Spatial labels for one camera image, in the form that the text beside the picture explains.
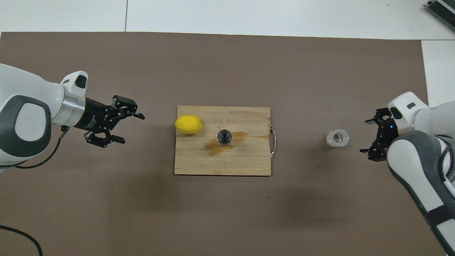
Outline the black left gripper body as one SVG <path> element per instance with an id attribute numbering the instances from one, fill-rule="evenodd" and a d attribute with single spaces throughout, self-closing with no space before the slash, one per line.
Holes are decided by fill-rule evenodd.
<path id="1" fill-rule="evenodd" d="M 114 113 L 110 105 L 86 98 L 83 115 L 76 124 L 76 127 L 93 133 L 102 133 L 116 126 L 115 121 L 109 121 Z"/>

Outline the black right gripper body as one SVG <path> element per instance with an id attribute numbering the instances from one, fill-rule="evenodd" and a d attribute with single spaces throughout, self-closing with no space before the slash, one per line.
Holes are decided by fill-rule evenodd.
<path id="1" fill-rule="evenodd" d="M 379 118 L 377 132 L 377 145 L 382 148 L 388 148 L 393 140 L 398 137 L 398 130 L 395 119 Z"/>

